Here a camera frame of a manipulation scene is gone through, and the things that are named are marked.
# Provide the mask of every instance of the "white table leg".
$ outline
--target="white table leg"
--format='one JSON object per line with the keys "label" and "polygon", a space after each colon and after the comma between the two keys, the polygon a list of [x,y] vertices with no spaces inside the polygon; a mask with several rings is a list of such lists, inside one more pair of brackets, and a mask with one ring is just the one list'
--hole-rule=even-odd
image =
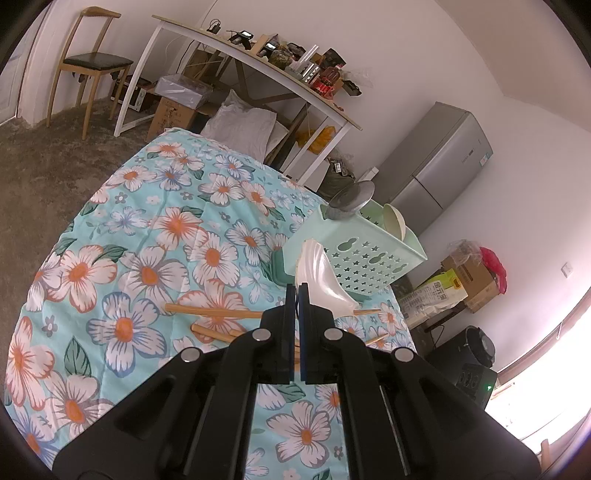
{"label": "white table leg", "polygon": [[352,126],[353,126],[352,124],[347,122],[346,124],[344,124],[340,128],[340,130],[336,133],[336,135],[333,137],[333,139],[330,142],[328,142],[328,144],[318,154],[316,159],[312,162],[312,165],[310,165],[307,168],[307,170],[302,174],[302,176],[298,179],[298,181],[297,181],[298,185],[303,185],[304,183],[306,183],[306,180],[308,180],[310,178],[310,175],[312,175],[314,173],[314,170],[316,170],[320,166],[322,161],[328,156],[330,151],[334,147],[336,147],[336,144],[340,142],[340,139],[345,136],[345,134],[349,131],[349,129]]}
{"label": "white table leg", "polygon": [[127,92],[125,94],[125,98],[123,99],[123,105],[121,105],[121,110],[119,111],[119,116],[117,117],[117,125],[115,125],[115,133],[114,133],[114,136],[116,136],[116,137],[118,137],[121,134],[121,131],[124,126],[123,122],[125,121],[125,115],[127,113],[127,109],[129,108],[129,103],[131,102],[131,96],[134,93],[135,86],[138,83],[139,76],[142,73],[144,66],[146,65],[146,61],[148,60],[148,57],[150,56],[150,53],[152,52],[152,48],[154,48],[154,43],[156,42],[156,37],[158,36],[158,33],[160,33],[160,30],[162,30],[162,24],[163,24],[163,22],[160,21],[158,23],[158,25],[156,26],[156,29],[154,30],[152,37],[150,38],[148,44],[146,45],[146,48],[144,48],[144,52],[142,53],[142,56],[140,57],[139,62],[135,67],[134,74],[131,77],[131,82],[129,83],[129,86],[127,87]]}
{"label": "white table leg", "polygon": [[294,168],[294,166],[296,166],[296,163],[298,163],[301,160],[301,158],[304,155],[304,153],[306,153],[306,151],[308,150],[308,147],[310,145],[312,145],[312,143],[314,142],[314,140],[316,140],[316,137],[318,137],[318,135],[320,135],[320,133],[322,132],[322,130],[324,129],[324,127],[327,127],[328,126],[328,123],[329,122],[330,122],[330,118],[326,117],[324,119],[324,122],[322,122],[322,124],[316,129],[316,131],[312,134],[312,136],[306,142],[306,144],[304,145],[304,147],[302,147],[302,149],[294,157],[294,159],[291,161],[291,163],[283,171],[283,174],[284,175],[289,175],[290,172],[293,171],[293,168]]}

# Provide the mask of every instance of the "basket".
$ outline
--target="basket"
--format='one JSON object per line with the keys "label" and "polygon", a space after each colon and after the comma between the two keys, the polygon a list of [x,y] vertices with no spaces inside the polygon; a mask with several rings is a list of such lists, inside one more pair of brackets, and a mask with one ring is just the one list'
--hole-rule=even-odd
{"label": "basket", "polygon": [[295,275],[305,240],[324,246],[341,286],[355,297],[369,297],[427,259],[416,235],[407,227],[404,242],[383,229],[382,206],[373,200],[346,220],[325,219],[319,206],[283,245],[282,267]]}

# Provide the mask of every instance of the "floor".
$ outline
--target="floor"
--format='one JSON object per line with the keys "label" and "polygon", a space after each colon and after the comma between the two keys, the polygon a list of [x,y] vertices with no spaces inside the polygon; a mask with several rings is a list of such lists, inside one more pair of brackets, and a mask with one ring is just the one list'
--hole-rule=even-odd
{"label": "floor", "polygon": [[145,145],[150,122],[115,138],[110,108],[109,100],[95,103],[86,141],[84,106],[54,115],[49,128],[20,120],[0,127],[0,391],[8,345],[37,269],[88,198]]}

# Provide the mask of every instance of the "chair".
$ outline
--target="chair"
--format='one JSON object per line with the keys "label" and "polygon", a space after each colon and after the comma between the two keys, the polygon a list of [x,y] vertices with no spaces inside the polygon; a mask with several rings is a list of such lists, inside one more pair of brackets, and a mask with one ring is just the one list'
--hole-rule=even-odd
{"label": "chair", "polygon": [[[95,46],[92,48],[92,52],[66,58],[68,49],[72,44],[72,39],[74,38],[76,30],[78,29],[78,26],[80,25],[80,22],[83,17],[107,17],[107,20],[102,30],[100,31],[98,38],[96,39]],[[111,22],[114,18],[119,17],[121,17],[121,14],[117,12],[112,12],[110,10],[105,10],[101,7],[88,7],[85,8],[82,12],[80,12],[80,16],[78,17],[78,20],[76,20],[74,28],[72,28],[72,31],[70,32],[70,36],[66,41],[66,45],[64,46],[63,52],[61,53],[60,60],[57,63],[56,76],[53,80],[51,95],[49,97],[49,107],[47,108],[46,123],[48,127],[51,124],[51,111],[53,110],[53,100],[56,97],[57,82],[60,79],[60,73],[62,71],[72,72],[72,75],[74,75],[75,73],[80,74],[79,81],[81,82],[81,85],[80,89],[78,90],[76,106],[80,106],[82,102],[82,96],[84,95],[84,89],[86,88],[86,82],[88,81],[88,78],[93,77],[92,88],[90,89],[88,104],[86,106],[84,125],[82,127],[82,140],[86,139],[88,123],[90,121],[90,112],[92,110],[92,103],[95,100],[96,88],[99,85],[100,78],[103,75],[111,74],[111,77],[113,78],[113,86],[111,88],[112,91],[115,87],[115,82],[117,80],[117,73],[123,72],[123,74],[121,75],[121,81],[119,82],[119,87],[117,88],[117,92],[115,93],[115,101],[113,102],[113,106],[111,107],[111,114],[109,115],[109,120],[113,120],[113,116],[115,114],[115,107],[119,102],[121,90],[123,89],[125,78],[127,77],[129,67],[132,65],[133,60],[125,59],[123,57],[118,57],[116,55],[111,55],[108,53],[99,53],[98,49],[100,47],[101,42],[103,41],[103,38],[105,38],[105,34]]]}

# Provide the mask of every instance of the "floral fabric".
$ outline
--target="floral fabric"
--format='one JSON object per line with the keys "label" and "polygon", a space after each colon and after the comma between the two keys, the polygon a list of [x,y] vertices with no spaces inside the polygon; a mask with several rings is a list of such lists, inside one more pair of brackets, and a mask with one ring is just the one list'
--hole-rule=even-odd
{"label": "floral fabric", "polygon": [[[175,314],[164,304],[265,310],[280,249],[321,200],[250,157],[182,129],[158,137],[91,197],[35,275],[8,353],[4,403],[33,451],[56,454],[184,348],[194,335],[258,320]],[[392,291],[337,325],[375,347],[414,348]],[[245,479],[348,477],[335,385],[260,385]]]}

